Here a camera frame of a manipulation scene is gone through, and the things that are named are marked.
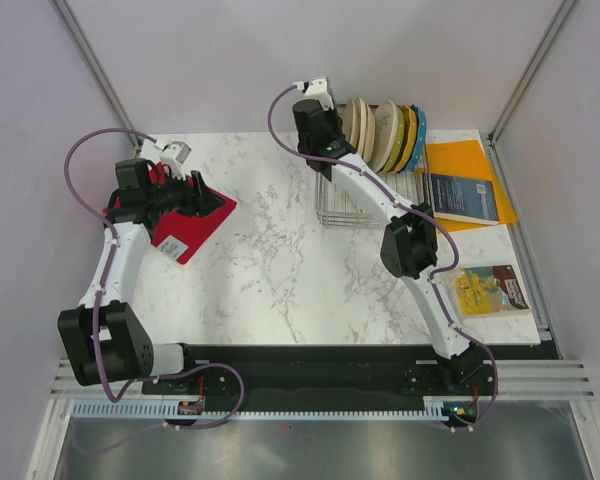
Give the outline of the beige bird plate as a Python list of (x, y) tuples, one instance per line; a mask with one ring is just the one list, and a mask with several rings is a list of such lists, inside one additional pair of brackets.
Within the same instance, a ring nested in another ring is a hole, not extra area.
[(345, 139), (354, 148), (358, 148), (361, 131), (361, 99), (359, 97), (347, 102), (342, 111), (341, 119)]
[(375, 144), (375, 115), (371, 109), (371, 107), (364, 102), (363, 103), (364, 112), (365, 112), (365, 129), (364, 129), (364, 147), (362, 158), (366, 164), (371, 163), (371, 159), (373, 156), (374, 144)]

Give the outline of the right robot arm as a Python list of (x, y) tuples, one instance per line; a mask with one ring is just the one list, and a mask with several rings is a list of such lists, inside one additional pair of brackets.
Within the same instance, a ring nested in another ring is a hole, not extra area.
[(480, 368), (477, 343), (461, 331), (457, 315), (436, 282), (458, 265), (456, 244), (448, 240), (453, 261), (449, 267), (439, 267), (437, 234), (448, 233), (434, 220), (428, 204), (417, 205), (390, 188), (345, 139), (327, 78), (295, 82), (290, 89), (303, 94), (292, 107), (298, 134), (296, 155), (354, 197), (384, 228), (381, 262), (404, 282), (421, 311), (438, 357), (439, 384), (449, 393), (463, 392)]

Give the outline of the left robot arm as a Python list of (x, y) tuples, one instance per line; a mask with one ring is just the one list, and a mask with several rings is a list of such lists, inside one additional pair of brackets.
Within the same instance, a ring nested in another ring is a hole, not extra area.
[(117, 187), (97, 215), (104, 244), (94, 277), (77, 307), (60, 313), (58, 330), (82, 386), (164, 376), (176, 392), (188, 393), (198, 385), (198, 367), (184, 360), (182, 344), (154, 343), (131, 301), (150, 249), (188, 263), (236, 203), (207, 186), (200, 172), (185, 171), (186, 143), (151, 145), (157, 159), (116, 164)]

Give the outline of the blue and cream plate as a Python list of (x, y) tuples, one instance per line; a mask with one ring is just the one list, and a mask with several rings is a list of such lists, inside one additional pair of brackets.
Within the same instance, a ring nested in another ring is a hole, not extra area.
[(369, 113), (368, 113), (368, 105), (361, 98), (356, 98), (356, 106), (358, 107), (359, 114), (359, 134), (358, 134), (358, 142), (357, 142), (357, 152), (364, 156), (364, 150), (366, 147), (366, 138), (367, 138), (367, 130), (369, 127)]

